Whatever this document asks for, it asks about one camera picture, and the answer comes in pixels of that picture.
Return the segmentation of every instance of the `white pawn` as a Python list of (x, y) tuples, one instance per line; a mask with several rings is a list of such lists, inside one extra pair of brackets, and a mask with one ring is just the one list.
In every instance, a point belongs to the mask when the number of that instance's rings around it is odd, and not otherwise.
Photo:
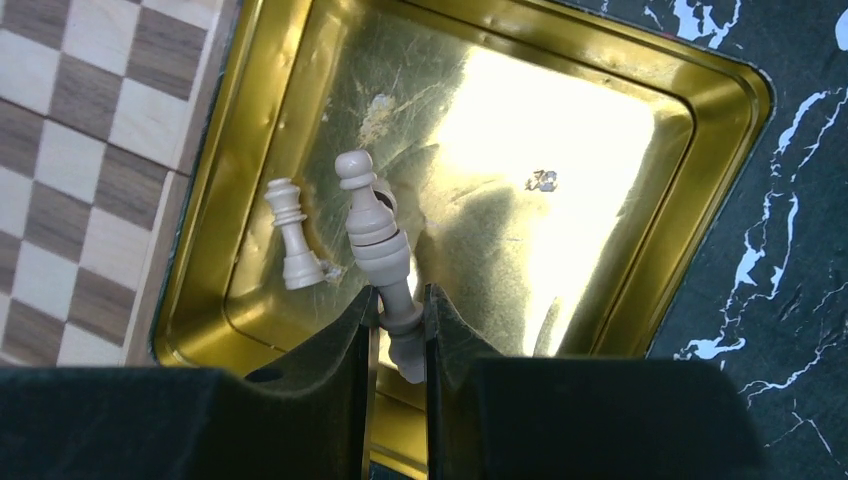
[(306, 220), (306, 215), (300, 211), (299, 196), (300, 188), (292, 184), (290, 178), (268, 182), (265, 200), (271, 205), (274, 226), (280, 227), (286, 246), (283, 280), (287, 290), (297, 290), (324, 281), (324, 272), (318, 259), (303, 236), (301, 222)]
[(406, 278), (411, 256), (406, 232), (398, 230), (394, 214), (374, 195), (376, 180), (368, 152), (356, 150), (336, 158), (339, 186), (352, 195), (345, 227), (356, 265), (380, 291), (380, 326), (391, 339), (389, 357), (410, 383), (426, 378), (421, 304), (412, 299)]

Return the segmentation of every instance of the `black marble surface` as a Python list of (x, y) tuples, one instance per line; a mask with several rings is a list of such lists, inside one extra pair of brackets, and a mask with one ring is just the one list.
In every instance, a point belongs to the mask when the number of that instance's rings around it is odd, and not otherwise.
[(770, 478), (848, 478), (848, 0), (573, 3), (770, 80), (773, 117), (649, 356), (723, 368), (759, 428)]

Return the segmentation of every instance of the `white rook chess piece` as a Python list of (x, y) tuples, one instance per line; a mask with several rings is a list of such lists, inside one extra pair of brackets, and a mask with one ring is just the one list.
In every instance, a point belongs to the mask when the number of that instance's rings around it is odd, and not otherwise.
[(425, 379), (424, 328), (421, 304), (412, 299), (406, 277), (411, 252), (406, 232), (398, 230), (392, 211), (374, 195), (377, 179), (374, 164), (365, 150), (336, 158), (336, 173), (342, 190), (351, 193), (350, 213), (345, 228), (356, 265), (380, 291), (383, 315), (380, 326), (391, 339), (389, 358), (410, 383)]
[(268, 182), (265, 200), (274, 212), (274, 226), (280, 227), (286, 258), (283, 265), (283, 280), (286, 289), (297, 290), (324, 281), (324, 272), (315, 253), (306, 244), (301, 222), (306, 215), (300, 211), (300, 188), (290, 178), (279, 178)]

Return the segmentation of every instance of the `dark brown square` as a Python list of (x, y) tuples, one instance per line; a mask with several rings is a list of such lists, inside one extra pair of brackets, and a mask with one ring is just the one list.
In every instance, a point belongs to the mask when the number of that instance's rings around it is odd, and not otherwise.
[(62, 54), (50, 117), (107, 140), (120, 93), (120, 77)]
[(64, 332), (62, 321), (13, 299), (3, 351), (33, 366), (53, 366), (59, 358)]
[(0, 165), (32, 177), (43, 128), (40, 115), (0, 100)]
[(21, 241), (5, 232), (0, 232), (0, 292), (11, 294), (15, 281), (15, 267), (18, 265), (18, 254), (21, 251)]
[(90, 214), (89, 204), (35, 182), (24, 239), (79, 262)]
[(123, 345), (134, 300), (132, 290), (80, 268), (68, 321)]
[(100, 167), (94, 205), (150, 230), (167, 173), (161, 165), (110, 145)]
[(202, 28), (142, 8), (127, 77), (188, 100), (205, 40)]
[(6, 0), (3, 26), (48, 47), (62, 47), (71, 0)]

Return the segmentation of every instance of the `metal tray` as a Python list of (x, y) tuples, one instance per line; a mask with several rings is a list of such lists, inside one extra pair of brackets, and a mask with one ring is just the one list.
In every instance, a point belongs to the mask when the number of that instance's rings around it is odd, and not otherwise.
[[(355, 148), (398, 199), (412, 287), (495, 347), (644, 354), (770, 108), (748, 66), (536, 0), (246, 0), (226, 71), (153, 343), (239, 374), (366, 282), (333, 170)], [(339, 281), (285, 290), (262, 199), (282, 176)], [(423, 388), (388, 362), (378, 381), (372, 458), (422, 477)]]

